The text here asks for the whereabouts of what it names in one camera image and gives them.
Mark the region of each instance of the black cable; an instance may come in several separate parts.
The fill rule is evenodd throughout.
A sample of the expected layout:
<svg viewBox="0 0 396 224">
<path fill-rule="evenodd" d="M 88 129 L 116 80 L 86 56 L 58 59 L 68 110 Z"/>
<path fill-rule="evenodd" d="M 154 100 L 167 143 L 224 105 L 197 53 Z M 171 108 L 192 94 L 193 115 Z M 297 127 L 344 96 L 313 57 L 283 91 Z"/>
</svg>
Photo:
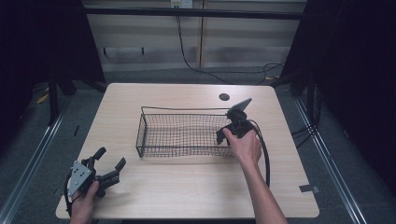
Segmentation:
<svg viewBox="0 0 396 224">
<path fill-rule="evenodd" d="M 209 73 L 209 72 L 205 72 L 205 71 L 201 71 L 201 70 L 195 69 L 195 68 L 193 68 L 193 67 L 191 67 L 191 66 L 189 65 L 189 63 L 188 63 L 187 60 L 186 60 L 186 56 L 185 56 L 185 54 L 184 54 L 183 39 L 182 39 L 182 37 L 181 37 L 180 17 L 177 16 L 176 19 L 177 19 L 178 38 L 179 38 L 179 40 L 180 40 L 181 54 L 183 55 L 184 63 L 185 63 L 192 71 L 195 71 L 195 72 L 198 72 L 198 73 L 207 74 L 207 75 L 210 75 L 210 76 L 212 76 L 212 77 L 215 77 L 216 79 L 218 79 L 218 80 L 220 80 L 220 81 L 222 81 L 222 82 L 225 82 L 225 83 L 227 83 L 227 84 L 235 85 L 235 84 L 232 83 L 232 82 L 229 82 L 229 81 L 224 80 L 224 79 L 222 79 L 222 78 L 220 78 L 220 77 L 217 77 L 217 76 L 215 76 L 215 75 L 213 75 L 213 74 L 211 74 L 211 73 Z"/>
<path fill-rule="evenodd" d="M 67 183 L 69 182 L 70 177 L 72 177 L 72 170 L 70 170 L 69 174 L 66 176 L 66 180 L 64 181 L 64 200 L 66 202 L 66 211 L 69 216 L 72 216 L 72 204 L 69 201 L 68 193 L 67 193 Z"/>
<path fill-rule="evenodd" d="M 262 138 L 262 131 L 260 130 L 260 127 L 256 121 L 254 121 L 252 119 L 248 119 L 247 121 L 251 121 L 255 124 L 255 125 L 252 125 L 252 128 L 256 132 L 257 136 L 259 136 L 260 142 L 262 144 L 262 153 L 264 155 L 264 161 L 265 161 L 265 183 L 267 184 L 268 188 L 270 188 L 270 180 L 271 180 L 270 156 L 268 155 L 267 146 L 265 145 L 264 139 Z"/>
<path fill-rule="evenodd" d="M 298 75 L 301 74 L 301 72 L 303 72 L 303 71 L 304 71 L 304 69 L 295 70 L 295 71 L 291 72 L 288 76 L 280 77 L 278 80 L 272 82 L 272 83 L 269 84 L 268 86 L 273 87 L 273 88 L 276 88 L 276 87 L 278 87 L 278 86 L 280 86 L 280 85 L 289 83 L 290 80 L 291 80 L 293 77 L 298 76 Z"/>
<path fill-rule="evenodd" d="M 73 201 L 72 201 L 72 205 L 73 205 L 73 202 L 75 201 L 75 200 L 77 200 L 79 197 L 81 197 L 82 196 L 82 193 L 81 194 L 79 194 L 75 199 L 73 199 Z"/>
<path fill-rule="evenodd" d="M 264 79 L 262 79 L 259 83 L 255 84 L 255 85 L 257 86 L 257 85 L 260 85 L 260 84 L 262 84 L 262 83 L 264 82 L 264 80 L 265 80 L 265 78 L 266 78 L 266 72 L 268 72 L 268 71 L 270 71 L 270 70 L 272 70 L 272 69 L 275 69 L 276 67 L 278 67 L 278 66 L 280 66 L 280 65 L 283 65 L 283 64 L 285 63 L 285 62 L 283 62 L 283 63 L 267 63 L 267 64 L 263 67 L 263 70 L 262 70 L 262 71 L 257 71 L 257 72 L 235 72 L 235 71 L 232 71 L 232 72 L 227 72 L 227 71 L 221 71 L 221 72 L 206 72 L 206 71 L 202 71 L 202 70 L 198 70 L 198 69 L 192 68 L 192 67 L 189 65 L 189 63 L 187 62 L 187 60 L 186 60 L 186 55 L 185 55 L 185 53 L 184 53 L 183 38 L 182 38 L 182 34 L 181 34 L 180 17 L 179 17 L 179 16 L 176 16 L 176 18 L 177 18 L 177 30 L 178 30 L 178 38 L 179 38 L 179 41 L 180 41 L 181 54 L 182 54 L 182 56 L 183 56 L 184 63 L 185 63 L 192 71 L 194 71 L 194 72 L 198 72 L 198 73 L 210 75 L 210 76 L 212 76 L 212 77 L 214 77 L 214 78 L 216 78 L 216 79 L 218 79 L 218 80 L 220 80 L 220 81 L 222 81 L 222 82 L 225 82 L 225 83 L 227 83 L 227 84 L 230 84 L 230 85 L 236 85 L 236 84 L 235 84 L 235 83 L 232 83 L 232 82 L 230 82 L 230 81 L 227 81 L 227 80 L 225 80 L 225 79 L 222 79 L 222 78 L 220 78 L 220 77 L 218 77 L 218 76 L 216 76 L 216 75 L 214 75 L 214 74 L 222 74 L 222 73 L 231 73 L 231 74 L 257 74 L 257 73 L 264 73 Z M 268 70 L 265 70 L 265 67 L 268 66 L 268 65 L 275 65 L 275 66 L 272 67 L 272 68 L 270 68 L 270 69 L 268 69 Z"/>
<path fill-rule="evenodd" d="M 304 136 L 304 135 L 306 135 L 306 133 L 309 133 L 309 135 L 300 144 L 298 144 L 296 146 L 296 148 L 302 146 L 303 143 L 305 143 L 309 139 L 309 137 L 312 137 L 312 135 L 314 135 L 318 131 L 320 115 L 321 115 L 322 96 L 320 94 L 320 91 L 318 90 L 318 87 L 316 87 L 316 90 L 317 90 L 316 97 L 315 97 L 316 110 L 315 110 L 314 120 L 312 120 L 312 122 L 308 126 L 300 129 L 299 131 L 292 133 L 292 135 L 295 135 L 297 133 L 305 132 L 298 136 L 293 136 L 294 139 Z"/>
<path fill-rule="evenodd" d="M 234 115 L 239 117 L 242 121 L 248 122 L 251 128 L 254 130 L 254 132 L 256 132 L 257 136 L 259 136 L 260 143 L 262 144 L 262 154 L 264 155 L 264 161 L 265 161 L 265 183 L 267 184 L 268 188 L 270 188 L 270 180 L 271 180 L 270 157 L 268 154 L 267 146 L 265 145 L 264 139 L 262 137 L 262 130 L 260 130 L 259 124 L 253 119 L 246 119 L 241 115 L 239 115 L 238 113 L 233 112 L 232 110 L 228 111 L 228 113 L 233 113 Z"/>
</svg>

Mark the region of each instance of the metal wire basket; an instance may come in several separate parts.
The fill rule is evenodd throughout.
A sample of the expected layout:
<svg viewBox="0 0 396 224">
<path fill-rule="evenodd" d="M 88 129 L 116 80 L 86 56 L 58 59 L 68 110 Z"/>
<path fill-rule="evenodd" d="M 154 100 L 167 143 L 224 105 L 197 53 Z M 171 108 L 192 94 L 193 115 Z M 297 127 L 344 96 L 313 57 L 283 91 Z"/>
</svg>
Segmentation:
<svg viewBox="0 0 396 224">
<path fill-rule="evenodd" d="M 145 108 L 156 111 L 148 114 Z M 232 156 L 230 147 L 216 140 L 216 132 L 230 120 L 225 115 L 187 113 L 191 110 L 197 109 L 143 106 L 136 140 L 139 157 Z"/>
</svg>

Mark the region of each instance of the hand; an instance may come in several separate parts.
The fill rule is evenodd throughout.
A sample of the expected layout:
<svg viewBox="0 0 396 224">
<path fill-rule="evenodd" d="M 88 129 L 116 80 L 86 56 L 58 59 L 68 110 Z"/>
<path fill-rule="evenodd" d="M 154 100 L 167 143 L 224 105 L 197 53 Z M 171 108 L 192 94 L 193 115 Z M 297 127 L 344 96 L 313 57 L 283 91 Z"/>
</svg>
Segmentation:
<svg viewBox="0 0 396 224">
<path fill-rule="evenodd" d="M 92 220 L 93 198 L 99 189 L 99 181 L 93 181 L 86 195 L 76 191 L 72 200 L 72 217 L 71 224 L 89 224 Z"/>
<path fill-rule="evenodd" d="M 238 159 L 241 166 L 257 166 L 262 156 L 262 151 L 260 140 L 256 137 L 256 132 L 250 130 L 242 138 L 237 138 L 226 128 L 223 129 L 223 132 L 230 141 L 233 154 Z"/>
</svg>

